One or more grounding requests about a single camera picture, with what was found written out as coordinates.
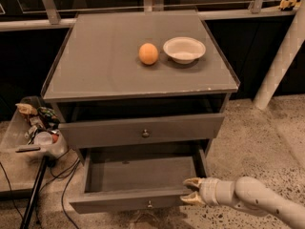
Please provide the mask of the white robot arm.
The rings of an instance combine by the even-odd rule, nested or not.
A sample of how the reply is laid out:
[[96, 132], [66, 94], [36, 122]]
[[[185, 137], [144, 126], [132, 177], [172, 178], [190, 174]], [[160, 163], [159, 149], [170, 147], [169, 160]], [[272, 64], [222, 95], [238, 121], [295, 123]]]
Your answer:
[[225, 181], [214, 177], [188, 178], [183, 184], [196, 191], [180, 199], [191, 205], [228, 206], [254, 216], [268, 214], [292, 229], [305, 229], [305, 207], [287, 200], [253, 177]]

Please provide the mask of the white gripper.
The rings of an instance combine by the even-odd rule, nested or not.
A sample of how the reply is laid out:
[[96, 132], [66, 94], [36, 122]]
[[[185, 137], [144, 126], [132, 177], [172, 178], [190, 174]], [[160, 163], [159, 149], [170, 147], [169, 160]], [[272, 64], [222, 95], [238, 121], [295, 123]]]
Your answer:
[[199, 190], [180, 199], [187, 204], [201, 206], [205, 203], [209, 206], [235, 207], [237, 197], [234, 193], [234, 182], [224, 181], [218, 178], [192, 177], [183, 181], [183, 185], [191, 190]]

